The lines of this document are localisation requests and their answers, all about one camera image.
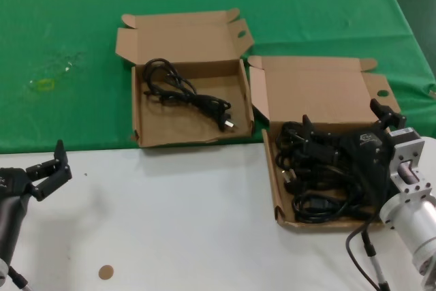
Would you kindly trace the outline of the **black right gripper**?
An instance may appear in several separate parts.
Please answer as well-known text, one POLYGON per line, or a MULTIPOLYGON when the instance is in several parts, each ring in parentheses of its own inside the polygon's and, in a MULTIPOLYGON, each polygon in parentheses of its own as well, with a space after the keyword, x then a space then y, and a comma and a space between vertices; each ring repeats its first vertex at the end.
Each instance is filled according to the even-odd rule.
POLYGON ((338 164, 339 149, 351 164, 356 176, 389 176, 392 149, 388 145, 387 129, 403 129, 406 117, 375 98, 370 109, 376 122, 343 133, 323 132, 315 128, 307 115, 302 116, 303 152, 324 164, 338 164))

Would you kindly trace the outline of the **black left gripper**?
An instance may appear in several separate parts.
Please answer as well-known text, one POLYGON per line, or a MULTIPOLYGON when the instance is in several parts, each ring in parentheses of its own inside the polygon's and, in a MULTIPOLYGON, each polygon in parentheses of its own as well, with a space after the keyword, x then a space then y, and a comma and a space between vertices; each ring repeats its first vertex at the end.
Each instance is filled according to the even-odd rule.
POLYGON ((62 140, 57 141, 54 159, 22 168, 1 169, 1 199, 30 196, 45 200, 72 179, 67 153, 62 140))

